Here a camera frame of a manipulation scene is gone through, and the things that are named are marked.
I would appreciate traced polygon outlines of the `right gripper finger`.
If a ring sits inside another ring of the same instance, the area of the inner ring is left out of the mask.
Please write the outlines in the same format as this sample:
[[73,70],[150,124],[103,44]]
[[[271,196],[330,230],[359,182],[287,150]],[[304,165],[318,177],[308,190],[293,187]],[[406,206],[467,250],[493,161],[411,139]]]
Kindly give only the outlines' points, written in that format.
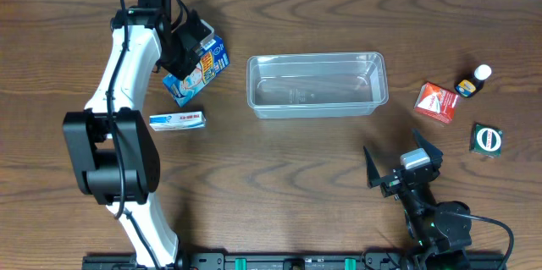
[[372,189],[380,185],[380,174],[367,147],[363,147],[367,168],[367,186]]
[[427,141],[417,129],[412,130],[414,140],[420,148],[423,148],[431,161],[441,161],[443,152]]

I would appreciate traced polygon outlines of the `blue fever patch box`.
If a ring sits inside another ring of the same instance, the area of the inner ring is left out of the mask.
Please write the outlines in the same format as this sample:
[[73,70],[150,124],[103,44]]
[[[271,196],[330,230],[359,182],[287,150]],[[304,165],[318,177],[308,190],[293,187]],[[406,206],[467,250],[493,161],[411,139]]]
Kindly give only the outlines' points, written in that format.
[[166,90],[180,107],[186,105],[190,99],[230,65],[224,41],[220,36],[215,35],[210,42],[198,50],[197,54],[200,61],[186,78],[178,80],[171,74],[163,78]]

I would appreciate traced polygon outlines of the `red white medicine box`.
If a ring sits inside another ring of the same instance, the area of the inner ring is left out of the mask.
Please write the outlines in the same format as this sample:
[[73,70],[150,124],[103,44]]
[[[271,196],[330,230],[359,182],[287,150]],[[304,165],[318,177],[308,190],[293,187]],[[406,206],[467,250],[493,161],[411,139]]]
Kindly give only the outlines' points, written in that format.
[[454,118],[458,98],[456,93],[427,82],[421,87],[414,111],[449,124]]

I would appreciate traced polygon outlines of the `white blue medicine box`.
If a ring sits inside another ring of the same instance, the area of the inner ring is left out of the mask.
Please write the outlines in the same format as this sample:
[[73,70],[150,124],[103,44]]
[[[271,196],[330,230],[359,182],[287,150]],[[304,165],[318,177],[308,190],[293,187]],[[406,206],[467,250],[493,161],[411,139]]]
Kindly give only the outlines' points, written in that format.
[[203,112],[168,113],[149,117],[149,124],[155,131],[198,129],[206,125]]

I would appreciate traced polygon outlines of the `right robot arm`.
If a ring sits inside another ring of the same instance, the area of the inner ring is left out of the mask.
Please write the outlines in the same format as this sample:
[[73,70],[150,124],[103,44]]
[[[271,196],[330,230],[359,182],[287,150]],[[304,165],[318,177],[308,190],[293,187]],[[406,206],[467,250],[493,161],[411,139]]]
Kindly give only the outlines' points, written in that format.
[[367,185],[401,202],[406,227],[418,248],[399,259],[400,269],[469,269],[465,248],[472,244],[469,207],[460,201],[437,202],[429,183],[440,176],[443,152],[414,130],[417,149],[400,157],[401,165],[382,176],[364,148]]

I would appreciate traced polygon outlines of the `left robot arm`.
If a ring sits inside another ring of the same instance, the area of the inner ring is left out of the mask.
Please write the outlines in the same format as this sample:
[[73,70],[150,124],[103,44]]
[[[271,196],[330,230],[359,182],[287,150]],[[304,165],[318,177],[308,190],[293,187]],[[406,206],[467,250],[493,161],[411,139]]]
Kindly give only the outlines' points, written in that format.
[[84,110],[66,113],[63,133],[80,191],[93,196],[121,222],[134,253],[82,260],[84,269],[188,269],[156,190],[160,158],[142,115],[150,77],[166,69],[178,80],[200,61],[214,30],[180,0],[122,4],[111,19],[113,47],[101,82]]

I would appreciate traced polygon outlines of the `clear plastic container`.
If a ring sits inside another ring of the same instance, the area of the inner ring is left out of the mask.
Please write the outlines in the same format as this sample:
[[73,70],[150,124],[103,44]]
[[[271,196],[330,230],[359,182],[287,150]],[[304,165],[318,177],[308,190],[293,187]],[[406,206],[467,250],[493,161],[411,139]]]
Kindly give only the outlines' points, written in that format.
[[366,116],[389,100],[379,52],[253,56],[246,63],[247,104],[258,118]]

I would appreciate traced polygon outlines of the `dark green square box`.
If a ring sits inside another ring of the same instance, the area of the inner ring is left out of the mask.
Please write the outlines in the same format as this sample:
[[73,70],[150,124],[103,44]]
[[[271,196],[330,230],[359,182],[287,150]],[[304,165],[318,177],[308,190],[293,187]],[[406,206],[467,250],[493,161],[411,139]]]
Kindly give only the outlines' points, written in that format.
[[504,133],[501,129],[485,124],[474,124],[469,151],[486,157],[500,157]]

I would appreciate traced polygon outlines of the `dark bottle white cap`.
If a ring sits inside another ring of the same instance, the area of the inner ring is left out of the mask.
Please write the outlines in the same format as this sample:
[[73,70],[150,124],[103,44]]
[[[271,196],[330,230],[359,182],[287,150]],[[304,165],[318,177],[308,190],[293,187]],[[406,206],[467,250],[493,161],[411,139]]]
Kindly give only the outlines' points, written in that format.
[[455,91],[461,97],[470,98],[484,87],[485,81],[491,75],[492,68],[487,64],[480,64],[469,76],[455,85]]

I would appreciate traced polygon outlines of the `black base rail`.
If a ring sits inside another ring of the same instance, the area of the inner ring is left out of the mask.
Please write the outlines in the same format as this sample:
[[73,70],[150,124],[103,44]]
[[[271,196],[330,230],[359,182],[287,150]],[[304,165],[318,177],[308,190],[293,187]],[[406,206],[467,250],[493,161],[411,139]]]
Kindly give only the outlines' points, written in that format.
[[195,270],[400,270],[400,269],[505,269],[503,255],[458,252],[422,256],[418,262],[398,252],[368,251],[361,255],[231,255],[198,253],[167,269]]

